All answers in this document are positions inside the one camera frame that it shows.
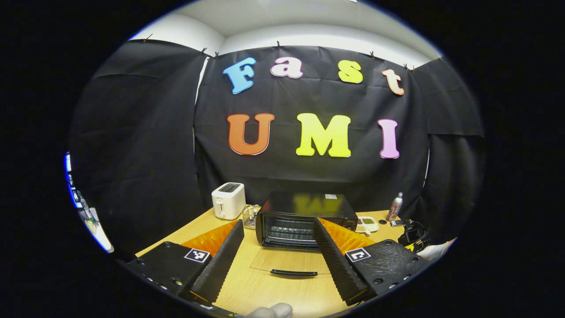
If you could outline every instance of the white ceiling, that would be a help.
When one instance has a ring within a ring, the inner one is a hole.
[[[224,37],[285,24],[329,24],[391,38],[430,59],[438,50],[421,36],[371,5],[348,0],[200,0],[172,13],[188,16]]]

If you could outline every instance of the clip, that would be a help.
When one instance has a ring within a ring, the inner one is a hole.
[[[148,38],[150,38],[153,35],[153,33],[151,33],[145,40],[143,40],[143,42],[141,43],[145,43],[147,41]]]

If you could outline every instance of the toaster oven door handle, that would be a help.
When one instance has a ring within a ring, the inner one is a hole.
[[[295,276],[295,277],[310,277],[310,276],[317,276],[318,272],[294,272],[292,270],[273,269],[271,271],[271,274],[283,275],[283,276]]]

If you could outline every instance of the toaster oven rack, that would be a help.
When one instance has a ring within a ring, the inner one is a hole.
[[[312,221],[297,221],[290,219],[276,218],[266,228],[266,238],[279,241],[300,241],[306,244],[316,245]]]

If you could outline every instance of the white electronic device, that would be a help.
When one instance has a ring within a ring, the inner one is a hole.
[[[245,208],[243,183],[228,182],[212,191],[212,203],[216,217],[235,220]]]
[[[370,216],[360,216],[359,221],[357,222],[357,228],[355,232],[357,233],[365,233],[366,235],[370,235],[371,232],[376,232],[379,230],[379,225],[377,221],[370,217]]]

